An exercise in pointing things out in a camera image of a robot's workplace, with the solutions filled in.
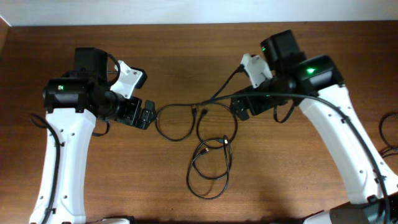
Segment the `black USB cable removed one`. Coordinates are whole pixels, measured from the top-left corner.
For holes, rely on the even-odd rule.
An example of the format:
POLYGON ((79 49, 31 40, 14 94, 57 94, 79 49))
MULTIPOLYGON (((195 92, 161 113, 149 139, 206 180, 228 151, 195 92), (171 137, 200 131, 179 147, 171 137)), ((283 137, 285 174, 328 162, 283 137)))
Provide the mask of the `black USB cable removed one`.
POLYGON ((384 144, 386 145, 386 147, 384 149, 379 151, 379 154, 382 158, 387 158, 387 157, 397 155, 397 145, 393 145, 392 143, 390 143, 387 140, 387 138, 384 134, 384 131, 383 131, 383 126, 384 126, 385 121, 392 116, 397 116, 397 112, 391 111, 391 112, 388 112, 385 115, 383 115, 382 118, 380 119, 379 126, 378 126, 379 135, 380 135, 382 141, 384 142, 384 144))

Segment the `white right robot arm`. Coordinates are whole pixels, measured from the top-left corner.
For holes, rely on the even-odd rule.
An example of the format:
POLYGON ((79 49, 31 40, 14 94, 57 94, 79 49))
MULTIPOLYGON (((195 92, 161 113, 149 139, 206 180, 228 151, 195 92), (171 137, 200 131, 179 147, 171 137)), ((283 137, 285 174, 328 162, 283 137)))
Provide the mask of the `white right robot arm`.
POLYGON ((307 58, 290 30, 261 42, 262 54, 244 54, 239 70, 251 84, 230 107, 241 120, 291 101, 318 131, 331 154, 348 201, 302 223, 396 223, 397 175, 361 124, 345 81, 327 55, 307 58))

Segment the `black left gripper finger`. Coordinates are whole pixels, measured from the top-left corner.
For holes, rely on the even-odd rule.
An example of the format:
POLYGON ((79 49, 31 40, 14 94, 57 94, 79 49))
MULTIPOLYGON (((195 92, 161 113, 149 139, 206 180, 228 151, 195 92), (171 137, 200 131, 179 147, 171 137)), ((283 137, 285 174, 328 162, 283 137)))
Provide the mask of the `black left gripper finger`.
POLYGON ((147 129, 154 120, 155 120, 155 117, 152 115, 141 116, 137 120, 136 127, 139 129, 147 129))
POLYGON ((155 103, 151 100, 146 100, 144 109, 143 109, 144 116, 155 116, 155 103))

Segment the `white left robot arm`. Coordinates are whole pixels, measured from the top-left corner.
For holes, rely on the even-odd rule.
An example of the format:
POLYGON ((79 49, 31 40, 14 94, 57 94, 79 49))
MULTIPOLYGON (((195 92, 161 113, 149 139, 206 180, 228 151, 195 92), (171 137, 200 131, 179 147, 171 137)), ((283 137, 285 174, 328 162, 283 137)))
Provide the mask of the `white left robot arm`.
POLYGON ((119 79, 112 86, 88 78, 51 79, 44 89, 47 130, 39 196, 30 223, 85 223, 84 184, 90 140, 97 120, 147 129, 156 118, 154 102, 132 95, 144 79, 119 79))

